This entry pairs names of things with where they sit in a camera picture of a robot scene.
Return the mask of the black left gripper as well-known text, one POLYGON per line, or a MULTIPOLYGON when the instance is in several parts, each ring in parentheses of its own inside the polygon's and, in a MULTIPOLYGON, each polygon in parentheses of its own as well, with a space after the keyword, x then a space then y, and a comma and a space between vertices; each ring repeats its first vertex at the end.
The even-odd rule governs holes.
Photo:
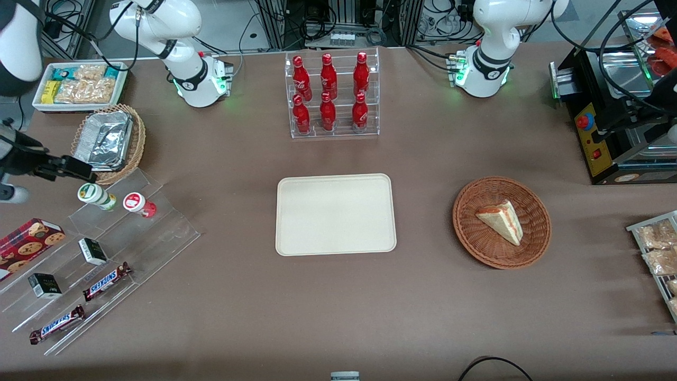
POLYGON ((663 111, 656 112, 651 107, 642 106, 637 102, 624 102, 624 117, 596 117, 594 132, 591 132, 591 142, 600 144, 619 130, 629 130, 653 123, 654 120, 675 119, 676 112, 676 68, 659 79, 651 92, 651 104, 663 111))

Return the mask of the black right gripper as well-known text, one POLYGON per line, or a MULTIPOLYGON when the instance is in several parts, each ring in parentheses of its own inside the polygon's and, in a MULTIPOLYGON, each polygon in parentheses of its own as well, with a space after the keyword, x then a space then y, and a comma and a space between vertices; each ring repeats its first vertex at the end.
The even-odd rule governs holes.
POLYGON ((55 181, 58 177, 72 177, 86 183, 96 183, 97 174, 92 166, 70 155, 42 158, 35 166, 36 155, 27 149, 39 149, 39 141, 13 127, 1 127, 1 172, 5 176, 29 173, 44 180, 55 181))

